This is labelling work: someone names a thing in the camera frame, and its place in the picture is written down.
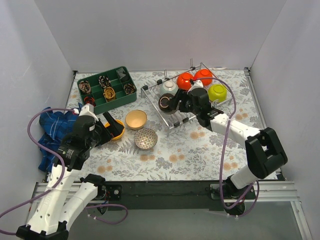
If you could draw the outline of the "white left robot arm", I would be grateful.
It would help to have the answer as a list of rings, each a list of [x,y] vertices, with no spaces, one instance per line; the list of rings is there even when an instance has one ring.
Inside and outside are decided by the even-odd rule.
[[[94,147],[101,146],[119,136],[124,126],[109,112],[103,113],[109,123],[105,127],[93,113],[82,110],[72,131],[61,140],[51,169],[45,192],[39,195],[40,203],[26,225],[19,226],[15,235],[23,240],[66,240],[69,229],[78,215],[95,199],[106,196],[106,180],[96,174],[81,178],[81,186],[66,201],[75,179]]]

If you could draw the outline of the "yellow bowl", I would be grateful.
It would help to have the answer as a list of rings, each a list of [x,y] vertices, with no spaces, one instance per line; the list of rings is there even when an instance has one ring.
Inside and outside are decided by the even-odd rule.
[[[111,140],[112,141],[116,141],[122,138],[122,136],[124,135],[125,132],[125,125],[124,123],[119,120],[116,119],[116,124],[110,124],[109,122],[104,124],[104,127],[109,131],[109,133],[111,134]]]

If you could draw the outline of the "beige ceramic bowl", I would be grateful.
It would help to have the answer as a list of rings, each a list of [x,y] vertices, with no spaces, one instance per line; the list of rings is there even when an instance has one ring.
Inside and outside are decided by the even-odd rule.
[[[147,114],[142,110],[132,110],[125,117],[125,123],[132,130],[140,130],[147,122]]]

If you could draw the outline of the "red black rolled tie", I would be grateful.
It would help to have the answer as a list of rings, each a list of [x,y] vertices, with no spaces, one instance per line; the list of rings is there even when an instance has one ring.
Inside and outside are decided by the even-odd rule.
[[[96,106],[96,101],[92,96],[86,96],[84,98],[83,102],[84,102],[85,105],[86,104],[90,104],[90,105],[92,105],[94,107]]]

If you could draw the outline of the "black patterned bowl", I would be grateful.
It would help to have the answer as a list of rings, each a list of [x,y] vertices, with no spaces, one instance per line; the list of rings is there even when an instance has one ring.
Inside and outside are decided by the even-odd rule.
[[[169,101],[170,101],[170,99],[172,99],[173,97],[174,97],[174,95],[169,94],[169,93],[165,93],[165,94],[163,94],[163,95],[159,98],[159,100],[158,100],[158,107],[159,107],[159,109],[160,109],[163,113],[165,113],[165,114],[167,114],[167,115],[172,115],[172,114],[174,114],[175,112],[177,112],[177,110],[176,110],[176,111],[171,111],[171,109],[170,109],[170,107],[169,107]]]

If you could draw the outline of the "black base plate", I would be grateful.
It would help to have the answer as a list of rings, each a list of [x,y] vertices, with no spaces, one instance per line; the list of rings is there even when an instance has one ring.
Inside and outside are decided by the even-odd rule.
[[[223,211],[218,180],[105,181],[111,204],[129,210],[206,209]]]

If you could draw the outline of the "brown patterned white bowl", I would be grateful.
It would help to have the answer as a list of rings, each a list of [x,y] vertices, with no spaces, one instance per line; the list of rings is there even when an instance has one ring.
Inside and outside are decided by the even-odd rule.
[[[141,150],[152,149],[158,142],[157,133],[151,128],[142,128],[134,135],[134,143]]]

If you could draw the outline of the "lime green bowl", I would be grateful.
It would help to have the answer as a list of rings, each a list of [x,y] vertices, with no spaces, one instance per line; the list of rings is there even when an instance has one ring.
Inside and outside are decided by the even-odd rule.
[[[211,102],[218,101],[219,103],[227,99],[227,88],[223,84],[213,84],[207,91]]]

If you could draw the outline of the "pale green bowl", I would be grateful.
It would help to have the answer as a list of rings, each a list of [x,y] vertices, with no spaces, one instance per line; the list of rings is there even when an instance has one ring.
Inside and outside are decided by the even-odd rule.
[[[175,82],[173,82],[172,80],[167,80],[162,83],[159,92],[161,95],[164,95],[164,94],[175,95],[178,89],[179,87]]]

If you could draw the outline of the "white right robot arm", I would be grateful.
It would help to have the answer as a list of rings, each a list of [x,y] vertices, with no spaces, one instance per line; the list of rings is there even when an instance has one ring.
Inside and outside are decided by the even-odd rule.
[[[232,120],[223,111],[213,107],[204,88],[178,90],[168,101],[160,100],[164,111],[180,111],[195,115],[198,123],[208,130],[223,134],[241,145],[246,152],[247,164],[229,176],[222,185],[227,195],[237,199],[247,186],[263,180],[284,166],[288,157],[276,131],[270,127],[259,129]]]

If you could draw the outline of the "grey folded item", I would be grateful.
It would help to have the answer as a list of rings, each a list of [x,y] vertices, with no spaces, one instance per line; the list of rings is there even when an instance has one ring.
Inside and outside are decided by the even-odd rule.
[[[129,74],[123,67],[117,69],[116,73],[118,75],[119,80],[122,83],[127,82],[129,80]]]

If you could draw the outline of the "floral dark rolled tie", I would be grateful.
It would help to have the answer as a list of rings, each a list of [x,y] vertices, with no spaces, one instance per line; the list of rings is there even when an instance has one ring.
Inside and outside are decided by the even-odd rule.
[[[111,81],[107,76],[101,75],[98,77],[98,83],[102,89],[111,87]]]

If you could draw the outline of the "aluminium frame rail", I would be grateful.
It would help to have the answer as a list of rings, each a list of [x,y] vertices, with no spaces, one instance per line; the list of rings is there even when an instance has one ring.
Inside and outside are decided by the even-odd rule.
[[[81,183],[73,183],[69,189],[65,203],[78,191]],[[46,190],[47,183],[36,183],[32,198]],[[260,181],[258,202],[298,202],[301,201],[293,181]]]

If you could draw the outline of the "dark gold rolled tie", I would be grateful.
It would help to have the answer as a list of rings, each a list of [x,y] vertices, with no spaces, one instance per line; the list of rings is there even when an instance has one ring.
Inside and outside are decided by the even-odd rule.
[[[133,83],[126,83],[123,86],[123,89],[124,89],[124,92],[126,93],[126,95],[134,94],[137,91],[137,89]]]

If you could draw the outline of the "floral table mat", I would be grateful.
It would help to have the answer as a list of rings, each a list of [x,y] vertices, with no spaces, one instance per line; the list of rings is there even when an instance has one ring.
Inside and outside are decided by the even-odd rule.
[[[263,128],[255,106],[250,85],[243,70],[215,70],[212,72],[225,81],[236,98],[237,120],[248,126]],[[112,140],[90,151],[75,181],[88,174],[103,176],[107,181],[184,181],[218,180],[224,135],[214,133],[192,120],[170,131],[155,108],[142,96],[141,87],[154,85],[165,77],[160,71],[131,71],[137,87],[137,100],[115,108],[110,114],[125,123],[127,114],[141,110],[147,114],[146,128],[153,129],[157,144],[149,150],[140,150],[134,143],[137,131],[125,129],[120,140]],[[223,179],[235,174],[247,164],[246,151],[235,141],[227,140],[223,161]]]

